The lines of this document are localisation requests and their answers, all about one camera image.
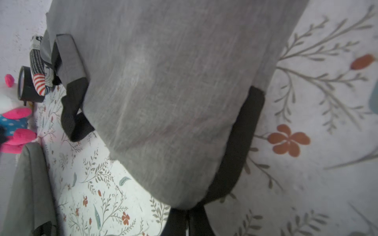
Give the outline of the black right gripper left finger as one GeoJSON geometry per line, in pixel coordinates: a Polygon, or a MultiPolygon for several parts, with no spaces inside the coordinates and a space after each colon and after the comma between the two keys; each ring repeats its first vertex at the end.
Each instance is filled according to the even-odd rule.
{"type": "Polygon", "coordinates": [[[186,210],[171,208],[160,236],[186,236],[187,215],[186,210]]]}

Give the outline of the pink white plush toy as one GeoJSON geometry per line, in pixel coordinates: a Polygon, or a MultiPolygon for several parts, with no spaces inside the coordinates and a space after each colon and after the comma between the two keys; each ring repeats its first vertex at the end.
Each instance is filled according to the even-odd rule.
{"type": "Polygon", "coordinates": [[[5,75],[1,82],[1,153],[20,154],[25,144],[36,140],[37,134],[28,125],[31,115],[32,109],[18,100],[14,77],[5,75]]]}

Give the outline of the grey laptop bag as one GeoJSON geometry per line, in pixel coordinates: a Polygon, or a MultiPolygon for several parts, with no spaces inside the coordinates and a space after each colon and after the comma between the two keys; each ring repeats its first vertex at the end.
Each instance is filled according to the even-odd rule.
{"type": "Polygon", "coordinates": [[[57,236],[59,227],[43,149],[24,145],[15,171],[2,236],[57,236]]]}
{"type": "Polygon", "coordinates": [[[251,87],[267,90],[307,1],[53,1],[61,124],[96,131],[154,198],[206,196],[251,87]]]}

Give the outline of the black round gauge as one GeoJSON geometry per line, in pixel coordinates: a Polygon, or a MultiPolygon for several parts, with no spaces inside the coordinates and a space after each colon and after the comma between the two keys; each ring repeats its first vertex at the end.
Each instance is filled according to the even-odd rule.
{"type": "Polygon", "coordinates": [[[32,82],[31,69],[27,66],[22,66],[18,78],[18,99],[23,101],[24,106],[27,102],[42,103],[44,96],[39,95],[32,82]]]}

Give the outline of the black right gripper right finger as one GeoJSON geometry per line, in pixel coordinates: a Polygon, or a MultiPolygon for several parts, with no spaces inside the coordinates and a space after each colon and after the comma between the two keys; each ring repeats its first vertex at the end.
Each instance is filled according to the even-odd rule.
{"type": "Polygon", "coordinates": [[[215,236],[204,206],[197,206],[191,209],[188,221],[190,236],[215,236]]]}

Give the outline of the flag patterned can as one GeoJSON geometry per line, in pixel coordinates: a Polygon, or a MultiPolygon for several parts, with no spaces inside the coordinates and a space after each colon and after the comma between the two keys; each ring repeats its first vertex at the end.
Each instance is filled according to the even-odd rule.
{"type": "Polygon", "coordinates": [[[30,43],[30,66],[32,83],[38,95],[46,96],[54,87],[54,71],[50,69],[43,61],[40,53],[40,44],[43,37],[34,35],[30,43]]]}

